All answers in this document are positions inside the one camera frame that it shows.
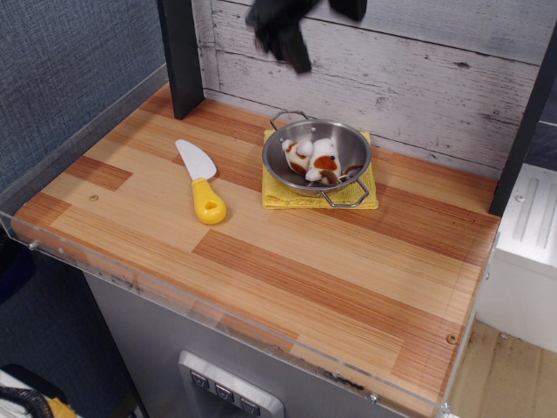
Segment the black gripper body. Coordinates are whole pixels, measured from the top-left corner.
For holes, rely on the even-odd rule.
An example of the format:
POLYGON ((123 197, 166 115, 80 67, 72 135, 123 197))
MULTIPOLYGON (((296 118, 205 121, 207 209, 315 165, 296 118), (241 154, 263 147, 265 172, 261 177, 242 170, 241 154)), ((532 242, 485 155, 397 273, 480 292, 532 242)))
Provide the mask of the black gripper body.
POLYGON ((257 0, 245 22, 254 30, 299 30, 300 21, 318 4, 319 0, 257 0))

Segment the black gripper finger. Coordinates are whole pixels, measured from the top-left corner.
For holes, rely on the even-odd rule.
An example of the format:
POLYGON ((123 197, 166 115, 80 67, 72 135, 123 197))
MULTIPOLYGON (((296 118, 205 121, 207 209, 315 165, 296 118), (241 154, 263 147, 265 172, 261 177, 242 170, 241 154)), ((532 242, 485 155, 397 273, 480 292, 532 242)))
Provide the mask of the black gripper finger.
POLYGON ((366 0, 329 0, 330 7, 354 22, 361 22, 367 11, 366 0))
POLYGON ((290 65, 296 73, 312 70, 300 23, 302 18, 292 20, 254 20, 254 32, 258 47, 280 62, 290 65))

